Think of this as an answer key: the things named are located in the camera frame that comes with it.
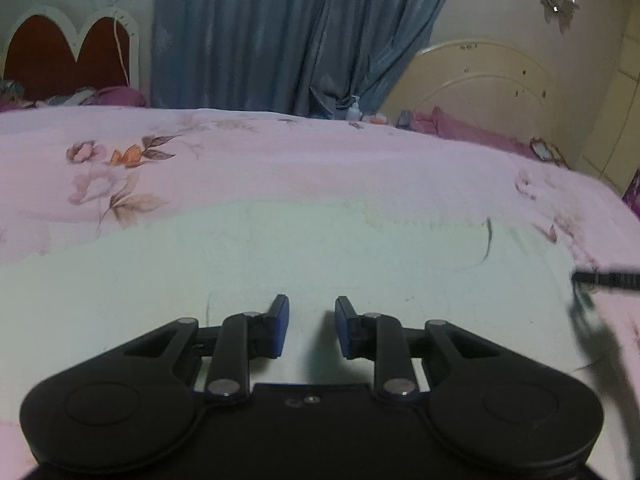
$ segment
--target screw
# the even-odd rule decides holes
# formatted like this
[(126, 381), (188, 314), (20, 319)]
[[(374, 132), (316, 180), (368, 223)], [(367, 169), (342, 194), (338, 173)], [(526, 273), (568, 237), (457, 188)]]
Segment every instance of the screw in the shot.
[(207, 386), (209, 393), (219, 397), (228, 397), (238, 393), (240, 384), (233, 379), (216, 379)]
[(395, 378), (389, 379), (383, 385), (383, 388), (387, 393), (395, 396), (405, 397), (414, 392), (417, 388), (416, 384), (409, 379)]

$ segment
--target brown headboard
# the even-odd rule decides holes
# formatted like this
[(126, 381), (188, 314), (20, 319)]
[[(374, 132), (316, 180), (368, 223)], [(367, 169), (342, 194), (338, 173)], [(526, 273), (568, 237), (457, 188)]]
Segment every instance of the brown headboard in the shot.
[[(113, 35), (111, 12), (106, 9), (101, 15), (94, 15), (77, 34), (61, 11), (50, 7), (32, 10), (14, 27), (3, 57), (3, 78), (19, 82), (27, 100), (70, 95), (82, 87), (101, 89), (126, 85), (127, 78)], [(116, 18), (122, 60), (130, 84), (136, 88), (137, 36), (135, 48), (132, 48), (130, 16), (118, 10)]]

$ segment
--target pink blanket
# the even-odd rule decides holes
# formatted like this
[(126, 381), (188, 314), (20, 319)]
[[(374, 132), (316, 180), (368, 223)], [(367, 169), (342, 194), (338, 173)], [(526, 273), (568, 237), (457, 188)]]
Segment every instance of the pink blanket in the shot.
[[(495, 218), (534, 226), (580, 266), (640, 267), (640, 222), (607, 187), (483, 146), (270, 113), (0, 116), (0, 266), (239, 200), (364, 200), (403, 218)], [(599, 293), (596, 304), (640, 398), (640, 300)]]

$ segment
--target blue curtain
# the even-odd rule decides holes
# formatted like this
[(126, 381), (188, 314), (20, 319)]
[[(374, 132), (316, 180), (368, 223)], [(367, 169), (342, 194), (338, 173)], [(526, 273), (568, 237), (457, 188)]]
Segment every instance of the blue curtain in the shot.
[(156, 0), (151, 102), (332, 118), (375, 110), (445, 0)]

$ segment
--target headboard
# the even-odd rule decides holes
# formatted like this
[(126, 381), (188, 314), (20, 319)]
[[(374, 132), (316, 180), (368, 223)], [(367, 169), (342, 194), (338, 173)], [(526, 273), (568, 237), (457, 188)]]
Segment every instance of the headboard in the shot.
[[(12, 27), (0, 58), (2, 78), (19, 82), (25, 99), (69, 95), (82, 87), (126, 85), (113, 33), (114, 9), (91, 15), (76, 32), (61, 10), (38, 6)], [(115, 9), (116, 33), (129, 85), (138, 88), (138, 25)]]
[(565, 149), (564, 99), (554, 76), (508, 44), (451, 41), (419, 52), (380, 111), (395, 124), (402, 110), (430, 113), (434, 106), (486, 130)]

